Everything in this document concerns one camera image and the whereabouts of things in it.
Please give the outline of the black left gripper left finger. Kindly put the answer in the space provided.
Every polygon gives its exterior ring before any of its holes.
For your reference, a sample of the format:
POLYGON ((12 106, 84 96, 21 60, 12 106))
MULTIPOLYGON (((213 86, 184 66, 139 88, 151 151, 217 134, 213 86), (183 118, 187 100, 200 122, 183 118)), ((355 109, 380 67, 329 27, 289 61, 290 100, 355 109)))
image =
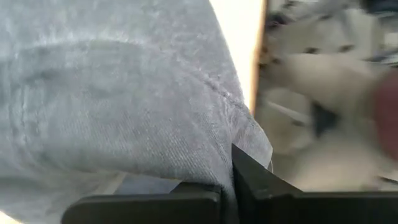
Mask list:
POLYGON ((220 224, 221 189, 181 183, 167 194, 85 197, 69 206, 62 224, 220 224))

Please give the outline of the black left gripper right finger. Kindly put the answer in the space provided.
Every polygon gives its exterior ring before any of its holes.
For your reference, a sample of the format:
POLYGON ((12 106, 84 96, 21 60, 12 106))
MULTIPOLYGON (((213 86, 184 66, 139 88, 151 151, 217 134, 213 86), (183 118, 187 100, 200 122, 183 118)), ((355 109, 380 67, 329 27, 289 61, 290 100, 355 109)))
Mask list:
POLYGON ((397 192, 303 192, 232 146, 241 223, 397 224, 397 192))

